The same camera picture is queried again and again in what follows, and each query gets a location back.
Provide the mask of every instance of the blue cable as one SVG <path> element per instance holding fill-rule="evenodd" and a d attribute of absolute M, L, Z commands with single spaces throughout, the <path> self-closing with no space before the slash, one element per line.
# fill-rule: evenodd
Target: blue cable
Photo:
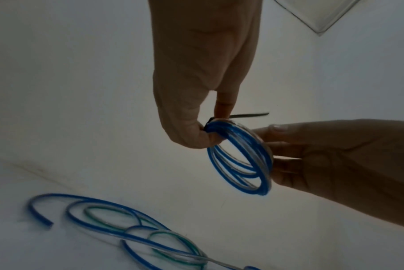
<path fill-rule="evenodd" d="M 95 199 L 95 198 L 91 198 L 91 197 L 84 197 L 84 196 L 71 195 L 71 194 L 62 194 L 62 193 L 48 193 L 48 194 L 42 194 L 42 195 L 38 195 L 38 196 L 31 198 L 27 203 L 27 210 L 37 221 L 39 221 L 40 223 L 44 224 L 45 226 L 47 226 L 49 228 L 51 228 L 54 223 L 52 221 L 50 221 L 49 219 L 47 219 L 42 214 L 40 214 L 39 211 L 37 211 L 36 208 L 34 207 L 34 204 L 37 201 L 42 200 L 44 198 L 52 198 L 52 197 L 63 197 L 63 198 L 71 198 L 71 199 L 78 200 L 67 206 L 67 208 L 65 210 L 67 218 L 69 218 L 75 224 L 77 224 L 87 230 L 91 230 L 91 231 L 95 231 L 97 233 L 111 235 L 111 236 L 120 238 L 121 244 L 124 247 L 124 249 L 128 252 L 128 254 L 130 254 L 130 256 L 132 258 L 134 258 L 138 263 L 142 264 L 149 270 L 162 270 L 162 269 L 150 264 L 149 262 L 147 262 L 146 260 L 144 260 L 143 258 L 138 256 L 138 254 L 135 253 L 135 251 L 133 251 L 128 246 L 128 244 L 126 243 L 125 240 L 130 240 L 133 242 L 138 242 L 138 243 L 147 245 L 147 246 L 151 247 L 152 249 L 156 249 L 158 251 L 165 252 L 165 254 L 168 254 L 170 256 L 183 256 L 183 257 L 191 258 L 194 260 L 192 263 L 198 263 L 201 265 L 201 270 L 203 270 L 203 268 L 206 266 L 207 262 L 214 262 L 218 265 L 224 266 L 231 270 L 242 270 L 241 268 L 237 268 L 235 266 L 231 266 L 231 265 L 213 260 L 211 258 L 208 258 L 203 252 L 199 252 L 199 251 L 196 251 L 195 249 L 193 249 L 191 246 L 191 244 L 193 244 L 193 243 L 183 236 L 180 236 L 183 239 L 180 239 L 180 238 L 177 238 L 177 239 L 188 249 L 189 252 L 170 248 L 168 246 L 159 244 L 157 242 L 153 242 L 151 240 L 129 234 L 128 232 L 130 230 L 135 230 L 135 229 L 146 229 L 146 230 L 152 230 L 152 231 L 159 230 L 154 227 L 143 226 L 142 222 L 141 222 L 142 219 L 148 221 L 149 223 L 154 224 L 155 226 L 157 226 L 158 228 L 160 228 L 164 231 L 171 231 L 171 230 L 168 229 L 163 224 L 161 224 L 159 221 L 155 220 L 154 218 L 144 214 L 143 212 L 140 212 L 133 208 L 130 208 L 130 207 L 127 207 L 127 206 L 124 206 L 121 204 L 117 204 L 114 202 L 110 202 L 110 201 L 104 201 L 104 200 Z M 130 215 L 136 217 L 139 225 L 129 227 L 125 231 L 119 231 L 117 229 L 109 229 L 109 228 L 105 228 L 102 226 L 97 226 L 97 225 L 85 222 L 72 214 L 72 209 L 74 207 L 76 207 L 78 205 L 82 205 L 82 204 L 96 204 L 96 205 L 106 205 L 106 206 L 114 207 L 123 213 L 129 213 Z M 259 269 L 255 268 L 253 266 L 246 266 L 243 270 L 259 270 Z"/>
<path fill-rule="evenodd" d="M 231 118 L 253 116 L 260 116 L 260 114 L 235 115 Z M 216 132 L 229 140 L 248 160 L 247 163 L 234 158 L 219 145 L 207 149 L 212 165 L 230 185 L 248 194 L 263 196 L 269 193 L 271 189 L 269 175 L 273 164 L 273 155 L 256 134 L 228 119 L 211 118 L 204 130 L 208 133 Z M 260 178 L 259 187 L 247 180 L 254 178 Z"/>

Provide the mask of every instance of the white wall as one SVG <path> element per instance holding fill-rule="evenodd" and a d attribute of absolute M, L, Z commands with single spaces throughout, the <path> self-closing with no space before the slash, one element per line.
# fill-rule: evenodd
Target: white wall
<path fill-rule="evenodd" d="M 272 114 L 243 124 L 319 119 L 317 38 L 265 1 L 235 111 Z M 321 269 L 319 200 L 277 186 L 244 195 L 205 151 L 171 143 L 152 97 L 152 62 L 145 1 L 0 0 L 0 157 L 152 214 L 215 258 Z M 201 121 L 212 111 L 210 96 Z"/>
<path fill-rule="evenodd" d="M 322 116 L 404 120 L 404 0 L 361 0 L 319 39 Z M 322 204 L 342 269 L 404 269 L 404 228 Z"/>

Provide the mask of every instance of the coiled cable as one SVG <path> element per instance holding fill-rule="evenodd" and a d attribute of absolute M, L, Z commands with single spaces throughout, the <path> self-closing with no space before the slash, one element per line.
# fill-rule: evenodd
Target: coiled cable
<path fill-rule="evenodd" d="M 230 119 L 268 114 L 236 114 L 231 115 L 229 119 L 213 117 L 204 127 L 206 132 L 216 132 L 229 140 L 248 160 L 248 162 L 238 160 L 220 145 L 207 149 L 211 163 L 217 172 L 233 187 L 248 194 L 263 196 L 270 191 L 269 175 L 273 165 L 273 154 L 254 132 Z M 250 181 L 254 178 L 260 178 L 260 186 Z"/>
<path fill-rule="evenodd" d="M 69 204 L 65 210 L 66 216 L 68 219 L 73 221 L 76 225 L 83 227 L 87 230 L 91 230 L 97 233 L 101 234 L 106 234 L 110 235 L 113 237 L 117 237 L 121 239 L 121 244 L 124 247 L 124 249 L 128 252 L 129 255 L 132 256 L 132 258 L 135 259 L 138 263 L 141 265 L 145 266 L 147 269 L 150 270 L 161 270 L 160 268 L 150 264 L 148 261 L 144 260 L 141 258 L 135 251 L 133 251 L 129 245 L 126 243 L 125 240 L 130 240 L 133 242 L 141 243 L 146 246 L 151 247 L 154 250 L 157 250 L 157 252 L 161 253 L 164 257 L 168 259 L 172 259 L 173 261 L 179 262 L 179 263 L 184 263 L 187 265 L 195 265 L 195 266 L 200 266 L 201 270 L 203 270 L 208 262 L 213 262 L 215 264 L 218 264 L 220 266 L 226 267 L 231 270 L 258 270 L 257 268 L 253 266 L 246 266 L 245 268 L 241 269 L 214 259 L 209 258 L 203 251 L 201 251 L 191 240 L 188 238 L 177 234 L 170 229 L 168 229 L 166 226 L 161 224 L 159 221 L 155 220 L 154 218 L 144 214 L 143 212 L 140 212 L 138 210 L 135 210 L 133 208 L 120 205 L 114 202 L 110 201 L 104 201 L 100 199 L 95 199 L 95 198 L 90 198 L 90 197 L 84 197 L 84 196 L 78 196 L 78 195 L 71 195 L 71 194 L 62 194 L 62 193 L 48 193 L 48 194 L 42 194 L 35 196 L 31 198 L 28 203 L 27 203 L 27 210 L 29 213 L 39 222 L 44 224 L 47 227 L 52 227 L 53 222 L 47 219 L 44 215 L 40 214 L 39 211 L 36 210 L 34 207 L 34 204 L 42 199 L 46 198 L 52 198 L 52 197 L 63 197 L 63 198 L 71 198 L 71 199 L 76 199 L 77 201 L 72 202 Z M 84 213 L 88 215 L 89 217 L 96 221 L 99 225 L 94 225 L 88 222 L 85 222 L 78 217 L 76 217 L 72 213 L 72 209 L 79 206 L 79 205 L 90 205 L 89 207 L 86 207 L 84 210 Z M 137 226 L 131 226 L 129 228 L 125 228 L 123 230 L 123 227 L 117 226 L 113 223 L 106 222 L 93 213 L 90 212 L 91 209 L 105 209 L 105 210 L 112 210 L 118 213 L 126 214 L 132 217 L 135 217 L 138 221 Z M 154 227 L 151 226 L 143 226 L 142 221 L 146 221 L 149 224 L 153 225 Z M 149 235 L 148 239 L 138 237 L 136 235 L 132 235 L 129 232 L 132 230 L 151 230 L 152 233 Z M 182 250 L 177 250 L 174 248 L 170 248 L 168 246 L 162 245 L 160 243 L 154 242 L 150 240 L 150 237 L 155 235 L 155 234 L 170 234 L 176 237 L 187 249 L 188 251 L 182 251 Z"/>

